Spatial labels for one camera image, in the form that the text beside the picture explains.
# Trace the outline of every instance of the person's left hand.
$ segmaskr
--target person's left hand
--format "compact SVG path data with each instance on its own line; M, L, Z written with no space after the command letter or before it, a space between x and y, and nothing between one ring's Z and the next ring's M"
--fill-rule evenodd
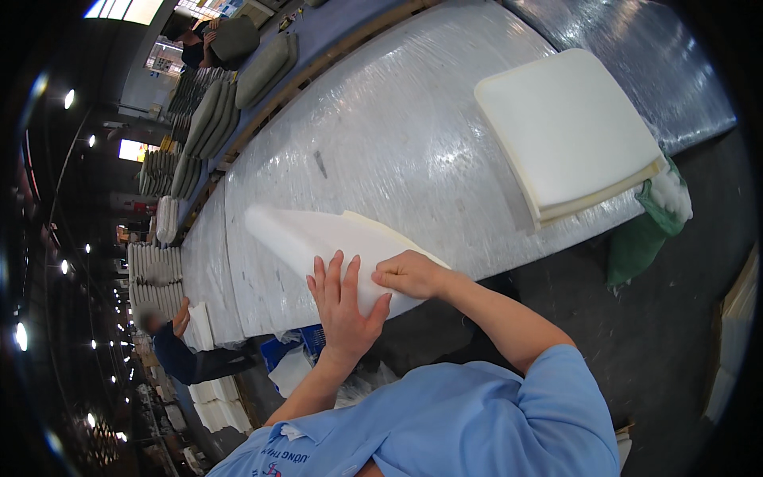
M355 255L350 261L340 284L342 261L344 254L342 250L337 250L329 262L328 272L325 272L324 261L316 256L315 277L307 276L307 287L313 294L326 334L326 346L321 357L325 353L337 364L354 367L382 334L392 294L382 295L366 319L358 311L360 256Z
M208 31L204 34L204 48L209 48L209 44L214 41L214 39L217 38L217 32L216 31Z

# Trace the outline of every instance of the light blue shirt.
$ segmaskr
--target light blue shirt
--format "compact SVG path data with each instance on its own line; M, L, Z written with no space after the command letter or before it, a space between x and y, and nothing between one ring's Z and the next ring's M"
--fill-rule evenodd
M290 424L304 434L282 435ZM490 363L410 371L359 404L263 427L209 477L618 475L607 404L573 346L549 348L525 379Z

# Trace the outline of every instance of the worker in black shirt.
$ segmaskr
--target worker in black shirt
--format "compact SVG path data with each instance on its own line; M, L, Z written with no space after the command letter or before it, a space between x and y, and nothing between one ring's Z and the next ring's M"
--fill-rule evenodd
M167 374L175 376L185 385L192 385L237 374L255 366L250 353L256 353L256 350L252 349L253 343L250 342L242 350L217 348L193 353L180 339L190 319L188 297L183 297L177 316L166 323L160 319L156 309L144 308L138 312L138 326L153 338L153 351Z
M183 63L188 65L189 68L211 68L217 66L223 66L220 58L214 54L210 47L210 43L217 37L217 27L224 18L215 18L213 20L202 21L193 30L190 27L183 27L178 23L171 23L167 25L164 30L164 36L170 41L182 41L183 42L183 54L181 58ZM209 26L209 30L206 34L204 28Z

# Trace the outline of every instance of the green bag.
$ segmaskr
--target green bag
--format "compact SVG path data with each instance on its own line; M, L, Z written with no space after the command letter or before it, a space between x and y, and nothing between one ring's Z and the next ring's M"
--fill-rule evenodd
M681 186L686 187L673 160L667 154L665 158ZM665 239L675 237L684 229L684 222L675 213L666 211L649 197L651 190L652 180L647 179L641 192L636 194L646 214L620 225L612 234L607 261L608 287L622 285L640 275L652 264Z

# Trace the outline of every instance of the dark floor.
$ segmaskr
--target dark floor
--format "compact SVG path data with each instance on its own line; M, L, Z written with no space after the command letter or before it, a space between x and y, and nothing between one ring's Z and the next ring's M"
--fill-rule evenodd
M512 272L523 302L578 345L613 425L636 422L624 475L683 475L712 432L700 418L711 310L742 268L757 231L746 158L738 132L674 158L689 185L694 219L617 296L604 286L606 234ZM508 279L493 283L500 287ZM464 346L470 336L462 314L430 301L389 321L372 354L402 375ZM243 377L264 422L283 400L264 369ZM243 439L218 436L224 431L211 435L221 453Z

